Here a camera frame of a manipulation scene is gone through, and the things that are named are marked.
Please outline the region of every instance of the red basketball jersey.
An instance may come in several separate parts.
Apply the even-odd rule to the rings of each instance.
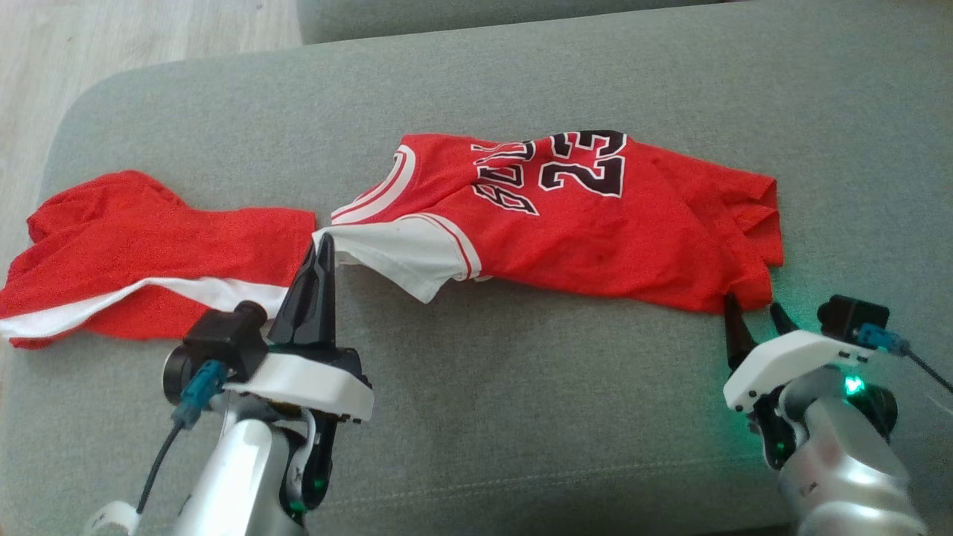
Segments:
[[[496,143],[404,136],[390,175],[333,213],[345,262],[428,301],[448,278],[506,278],[718,313],[771,301],[775,180],[614,131]]]

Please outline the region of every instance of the gray upholstered surface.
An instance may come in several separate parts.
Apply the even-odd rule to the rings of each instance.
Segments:
[[[297,0],[301,41],[456,30],[719,0]]]
[[[788,265],[775,282],[792,316],[816,328],[833,292],[889,304],[953,376],[951,9],[775,0],[129,72],[70,111],[44,194],[138,168],[196,207],[327,220],[386,175],[407,132],[616,129],[777,177]],[[719,319],[501,281],[421,305],[360,269],[341,271],[338,293],[339,339],[360,349],[377,404],[339,434],[319,533],[675,535],[786,518],[757,438],[722,407]],[[766,337],[766,316],[750,318]],[[171,346],[81,335],[15,357],[0,429],[8,536],[71,534],[105,502],[134,501],[170,424]],[[937,389],[889,358],[867,377],[897,394],[918,505],[949,517],[953,422],[923,396]],[[172,448],[140,534],[168,529],[217,425]]]

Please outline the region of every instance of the black cable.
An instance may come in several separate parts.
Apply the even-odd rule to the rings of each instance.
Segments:
[[[953,383],[950,383],[943,376],[940,376],[940,374],[938,374],[937,371],[933,370],[933,368],[930,367],[930,365],[924,363],[923,360],[920,359],[919,356],[917,356],[917,354],[914,354],[908,349],[904,350],[903,354],[907,356],[908,358],[910,358],[911,361],[915,362],[921,369],[923,369],[923,372],[925,372],[926,374],[929,374],[931,378],[936,380],[937,383],[942,385],[944,389],[946,389],[947,391],[950,392],[951,395],[953,395]]]
[[[155,475],[159,472],[159,466],[162,464],[162,460],[165,459],[166,453],[169,452],[169,447],[172,446],[172,442],[175,441],[175,436],[182,431],[184,426],[185,423],[176,421],[175,426],[172,427],[172,431],[169,432],[169,436],[166,437],[166,441],[162,443],[162,447],[159,448],[159,453],[155,455],[155,461],[152,462],[152,469],[149,470],[149,476],[146,477],[146,486],[142,488],[142,495],[139,497],[139,506],[136,507],[135,513],[141,515],[142,511],[146,509],[146,501],[149,500],[149,493],[152,491],[152,485],[155,484]]]

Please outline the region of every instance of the red fabric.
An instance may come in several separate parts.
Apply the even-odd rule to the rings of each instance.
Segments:
[[[150,277],[235,278],[287,287],[315,229],[314,214],[298,210],[198,211],[137,171],[70,188],[43,203],[27,224],[34,245],[10,265],[0,291],[0,319],[108,294]],[[180,339],[206,309],[147,286],[82,329],[123,339]],[[21,347],[49,342],[11,340]]]
[[[474,244],[482,276],[709,313],[721,312],[728,292],[745,309],[771,301],[768,266],[783,264],[783,250],[769,176],[612,131],[505,144],[414,134],[401,143],[415,157],[410,183],[359,223],[444,216]]]

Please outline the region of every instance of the green light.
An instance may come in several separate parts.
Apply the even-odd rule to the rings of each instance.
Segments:
[[[863,380],[858,376],[848,376],[843,379],[843,390],[848,395],[853,395],[863,391]]]

